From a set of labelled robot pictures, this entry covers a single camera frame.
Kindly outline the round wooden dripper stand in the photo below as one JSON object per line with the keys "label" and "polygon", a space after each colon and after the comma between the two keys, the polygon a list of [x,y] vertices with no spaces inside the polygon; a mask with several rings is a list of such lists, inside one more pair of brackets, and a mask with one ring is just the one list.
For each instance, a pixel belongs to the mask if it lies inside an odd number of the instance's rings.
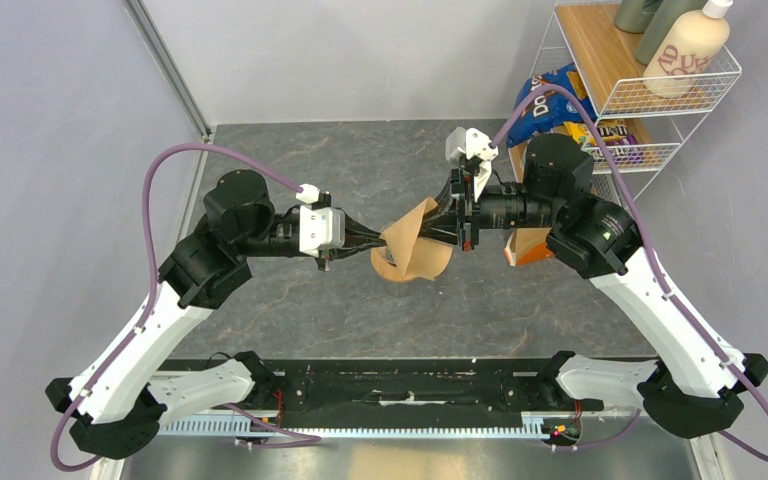
{"label": "round wooden dripper stand", "polygon": [[388,247],[375,247],[370,250],[370,261],[374,271],[384,280],[394,283],[406,283],[409,278],[402,274]]}

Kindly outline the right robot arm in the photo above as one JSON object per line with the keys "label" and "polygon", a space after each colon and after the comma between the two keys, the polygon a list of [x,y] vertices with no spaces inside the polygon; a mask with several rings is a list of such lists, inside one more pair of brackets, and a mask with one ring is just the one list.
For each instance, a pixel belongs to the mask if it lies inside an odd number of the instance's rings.
{"label": "right robot arm", "polygon": [[688,321],[685,297],[650,260],[637,222],[592,192],[594,160],[570,137],[534,139],[521,182],[489,183],[497,150],[475,129],[455,129],[445,156],[452,168],[422,236],[473,249],[490,229],[544,228],[554,257],[603,292],[656,351],[640,362],[556,353],[537,374],[533,405],[561,409],[592,400],[644,411],[669,433],[692,439],[730,428],[741,394],[768,375],[768,361]]}

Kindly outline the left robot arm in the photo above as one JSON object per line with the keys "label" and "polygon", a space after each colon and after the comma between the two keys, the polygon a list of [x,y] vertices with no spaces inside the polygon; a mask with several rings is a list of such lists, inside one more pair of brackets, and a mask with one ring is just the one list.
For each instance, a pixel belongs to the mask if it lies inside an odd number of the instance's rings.
{"label": "left robot arm", "polygon": [[325,193],[278,214],[264,177],[223,175],[204,197],[205,212],[159,266],[143,305],[82,374],[46,388],[72,422],[79,450],[129,457],[165,426],[224,404],[262,408],[277,397],[276,378],[251,352],[167,380],[154,375],[176,346],[250,280],[249,260],[301,257],[325,270],[332,260],[382,245],[380,234],[331,205]]}

